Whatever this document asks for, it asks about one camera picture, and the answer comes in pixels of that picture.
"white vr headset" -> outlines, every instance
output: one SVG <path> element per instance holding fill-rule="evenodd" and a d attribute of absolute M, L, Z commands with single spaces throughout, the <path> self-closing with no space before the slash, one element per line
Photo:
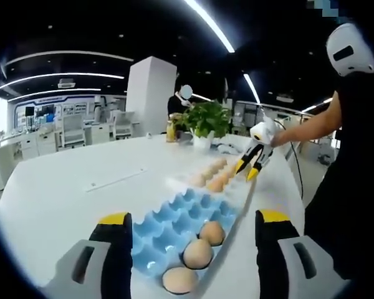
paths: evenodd
<path fill-rule="evenodd" d="M 339 76 L 352 72 L 374 73 L 374 55 L 353 23 L 336 28 L 327 41 L 327 54 Z"/>

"black ceiling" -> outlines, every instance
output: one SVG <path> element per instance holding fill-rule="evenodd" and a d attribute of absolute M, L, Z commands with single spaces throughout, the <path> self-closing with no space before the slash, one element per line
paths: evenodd
<path fill-rule="evenodd" d="M 70 77 L 75 79 L 76 88 L 101 88 L 102 93 L 122 95 L 127 90 L 130 66 L 154 55 L 177 65 L 182 83 L 209 98 L 223 94 L 227 78 L 238 100 L 254 101 L 243 73 L 250 75 L 263 103 L 302 110 L 332 95 L 335 74 L 325 53 L 325 41 L 337 26 L 334 18 L 307 8 L 306 1 L 197 2 L 223 30 L 235 53 L 227 52 L 183 0 L 124 0 L 107 9 L 101 7 L 84 19 L 61 14 L 54 20 L 20 22 L 2 53 L 3 64 L 25 55 L 59 50 L 100 52 L 133 62 L 89 54 L 34 56 L 5 65 L 6 77 L 0 71 L 0 85 L 42 74 L 98 73 L 125 79 Z M 95 11 L 96 7 L 86 4 L 84 9 Z M 0 97 L 12 99 L 57 89 L 59 79 L 66 77 L 20 82 L 0 90 Z M 294 102 L 278 102 L 279 93 L 292 96 Z"/>

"white table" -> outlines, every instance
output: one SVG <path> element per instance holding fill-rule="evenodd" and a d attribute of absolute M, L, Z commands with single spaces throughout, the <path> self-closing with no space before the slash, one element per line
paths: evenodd
<path fill-rule="evenodd" d="M 244 145 L 247 139 L 228 135 L 227 142 Z M 192 147 L 165 142 L 165 135 L 132 138 L 63 151 L 19 163 L 0 202 L 0 228 L 32 283 L 45 285 L 55 263 L 80 239 L 88 239 L 98 220 L 119 211 L 140 222 L 174 192 L 165 178 L 199 166 L 212 156 Z M 139 169 L 126 181 L 85 190 Z M 252 204 L 242 219 L 224 263 L 203 298 L 259 298 L 255 246 L 255 211 L 278 208 L 302 234 L 304 207 L 284 154 L 276 150 L 260 173 Z M 132 298 L 161 298 L 146 281 L 132 275 Z"/>

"bottle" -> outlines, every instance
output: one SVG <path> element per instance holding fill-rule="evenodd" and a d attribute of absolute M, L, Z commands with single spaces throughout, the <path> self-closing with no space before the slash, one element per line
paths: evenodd
<path fill-rule="evenodd" d="M 166 142 L 176 141 L 176 130 L 175 125 L 171 120 L 168 120 L 168 125 L 166 127 Z"/>

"office chair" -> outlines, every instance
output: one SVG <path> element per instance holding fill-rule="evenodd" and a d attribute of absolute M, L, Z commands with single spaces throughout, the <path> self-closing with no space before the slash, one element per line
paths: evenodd
<path fill-rule="evenodd" d="M 134 112 L 112 111 L 112 133 L 115 140 L 133 136 L 132 117 Z"/>
<path fill-rule="evenodd" d="M 62 117 L 62 147 L 86 145 L 83 117 L 81 114 L 65 115 Z"/>

